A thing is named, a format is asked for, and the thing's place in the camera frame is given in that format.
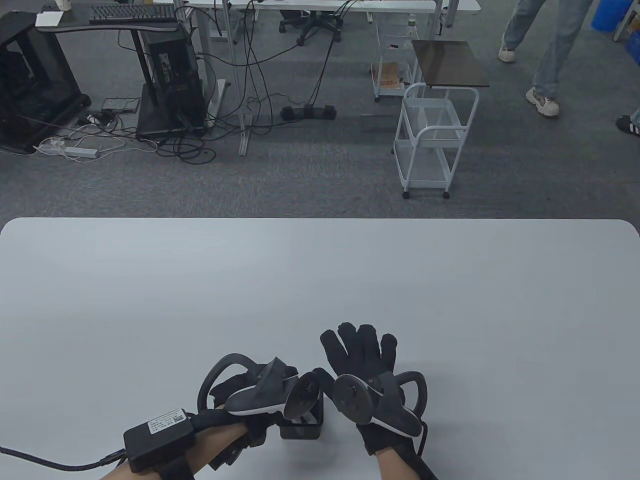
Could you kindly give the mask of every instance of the blue bin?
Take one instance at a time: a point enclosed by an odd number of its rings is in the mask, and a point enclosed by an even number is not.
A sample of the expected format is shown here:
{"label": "blue bin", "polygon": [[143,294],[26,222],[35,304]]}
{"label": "blue bin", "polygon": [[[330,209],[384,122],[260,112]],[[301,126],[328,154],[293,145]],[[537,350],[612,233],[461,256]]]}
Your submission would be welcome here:
{"label": "blue bin", "polygon": [[632,0],[600,0],[591,28],[601,32],[612,32],[625,17]]}
{"label": "blue bin", "polygon": [[627,52],[631,55],[631,58],[640,65],[640,32],[635,31],[631,34],[626,48]]}

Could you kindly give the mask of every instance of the white cup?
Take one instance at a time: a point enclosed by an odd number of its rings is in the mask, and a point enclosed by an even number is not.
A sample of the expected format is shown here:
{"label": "white cup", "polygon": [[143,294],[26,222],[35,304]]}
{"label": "white cup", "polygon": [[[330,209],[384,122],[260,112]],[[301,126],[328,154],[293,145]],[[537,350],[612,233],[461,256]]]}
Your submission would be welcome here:
{"label": "white cup", "polygon": [[56,0],[58,10],[61,12],[67,12],[71,10],[71,0]]}

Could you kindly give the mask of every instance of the label sticker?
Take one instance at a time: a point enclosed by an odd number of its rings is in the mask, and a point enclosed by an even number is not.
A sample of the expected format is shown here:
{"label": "label sticker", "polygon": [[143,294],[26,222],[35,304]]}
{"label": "label sticker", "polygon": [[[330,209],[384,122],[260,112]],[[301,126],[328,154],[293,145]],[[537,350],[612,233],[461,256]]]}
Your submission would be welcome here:
{"label": "label sticker", "polygon": [[165,430],[180,422],[184,422],[186,419],[187,416],[184,414],[184,411],[182,408],[179,408],[178,410],[166,413],[161,417],[147,422],[147,425],[149,425],[149,431],[151,432],[151,435],[153,435],[154,433],[158,433],[159,431]]}

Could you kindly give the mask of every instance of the white desk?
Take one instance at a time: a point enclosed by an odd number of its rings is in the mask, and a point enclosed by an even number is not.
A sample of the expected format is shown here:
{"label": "white desk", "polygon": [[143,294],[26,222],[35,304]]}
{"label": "white desk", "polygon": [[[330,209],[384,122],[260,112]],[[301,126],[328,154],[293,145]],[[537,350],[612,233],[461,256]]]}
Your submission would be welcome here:
{"label": "white desk", "polygon": [[[224,354],[327,366],[318,337],[350,320],[395,333],[398,371],[426,375],[440,480],[640,471],[640,241],[622,221],[20,219],[0,265],[3,446],[97,460],[127,428],[193,409]],[[326,413],[320,440],[272,429],[198,478],[379,478]],[[0,472],[103,473],[2,456]]]}
{"label": "white desk", "polygon": [[[173,4],[173,0],[154,0],[154,3],[157,4]],[[263,2],[249,2],[249,0],[229,0],[229,2],[223,2],[221,0],[189,0],[189,6],[194,6],[197,8],[221,8],[223,10],[225,25],[231,25],[230,17],[229,17],[229,9],[230,8],[254,8],[257,11],[260,10],[337,10],[341,6],[344,5],[344,0],[264,0]],[[444,0],[443,6],[449,5],[449,0]],[[357,2],[349,4],[348,12],[365,12],[369,18],[369,23],[371,23],[371,13],[417,13],[417,14],[433,14],[436,10],[436,3],[432,0],[358,0]],[[460,12],[470,12],[477,13],[480,11],[480,5],[476,0],[460,0],[458,5],[458,10]],[[205,17],[203,15],[199,16],[200,21],[204,22]],[[211,59],[211,38],[204,35],[204,32],[209,31],[209,22],[207,23],[206,28],[199,28],[200,30],[200,41],[202,43],[202,48],[204,53],[208,55],[208,58]],[[227,38],[228,47],[229,47],[229,59],[230,62],[235,64],[236,57],[234,54],[234,43],[232,41],[231,36]],[[241,95],[239,90],[239,75],[238,68],[241,67],[233,67],[232,70],[234,72],[234,83],[236,88],[236,97],[237,100],[240,101]],[[222,95],[224,93],[224,85],[225,82],[221,82],[218,84],[219,87],[219,99],[221,101]],[[243,109],[239,111],[239,123],[241,130],[241,140],[240,140],[240,149],[239,154],[241,156],[246,155],[246,149],[249,141],[249,130],[245,129],[245,112]]]}
{"label": "white desk", "polygon": [[[264,0],[253,3],[248,0],[230,0],[233,8],[253,8],[256,10],[336,10],[345,0]],[[172,4],[173,0],[154,0],[157,4]],[[189,0],[189,6],[199,8],[222,8],[221,0]],[[351,5],[349,12],[371,13],[433,13],[435,2],[432,0],[358,0]],[[479,12],[476,0],[461,0],[458,10],[461,12]]]}

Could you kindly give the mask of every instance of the black glove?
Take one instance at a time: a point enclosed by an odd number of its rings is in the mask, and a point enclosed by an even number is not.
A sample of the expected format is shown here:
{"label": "black glove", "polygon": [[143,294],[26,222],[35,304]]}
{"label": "black glove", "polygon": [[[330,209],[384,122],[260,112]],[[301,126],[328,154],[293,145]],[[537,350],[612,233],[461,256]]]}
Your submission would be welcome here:
{"label": "black glove", "polygon": [[[261,369],[264,368],[265,365],[259,364],[258,367]],[[285,374],[287,376],[294,376],[298,374],[298,370],[295,367],[287,366]],[[242,390],[246,387],[252,387],[255,384],[256,382],[249,381],[246,373],[234,375],[211,389],[209,395],[213,397],[213,406],[217,408],[220,405],[223,405],[227,402],[227,399],[238,390]],[[282,420],[282,414],[280,412],[260,413],[258,415],[238,417],[238,420],[246,425],[248,435],[250,436],[252,443],[261,445],[264,443],[267,428]]]}
{"label": "black glove", "polygon": [[[359,329],[351,323],[342,323],[338,327],[344,347],[333,330],[327,330],[320,336],[320,341],[336,375],[350,374],[368,381],[380,374],[393,372],[396,365],[396,338],[386,333],[378,344],[376,329],[372,325],[360,325]],[[314,372],[329,399],[333,401],[333,377],[322,368]],[[393,448],[422,480],[437,480],[432,471],[420,458],[426,440],[427,427],[423,424],[422,442],[418,453],[413,447],[413,440],[398,435],[375,424],[357,425],[369,455],[386,448]]]}
{"label": "black glove", "polygon": [[[260,364],[258,367],[263,368],[265,365]],[[285,372],[289,376],[298,374],[298,370],[296,370],[295,367],[289,366],[287,366]],[[252,387],[255,384],[256,382],[251,382],[249,380],[246,373],[242,373],[234,375],[228,380],[216,385],[211,389],[209,395],[213,397],[213,405],[217,408],[220,405],[225,404],[227,399],[238,390],[242,390],[246,387]],[[209,462],[209,465],[214,470],[217,470],[223,463],[226,463],[227,465],[233,464],[245,448],[262,445],[267,437],[267,428],[280,421],[282,419],[282,414],[280,412],[259,413],[258,415],[248,415],[237,418],[238,421],[245,424],[247,433],[241,438],[238,438],[235,442],[231,443],[228,447],[222,450],[217,457]]]}

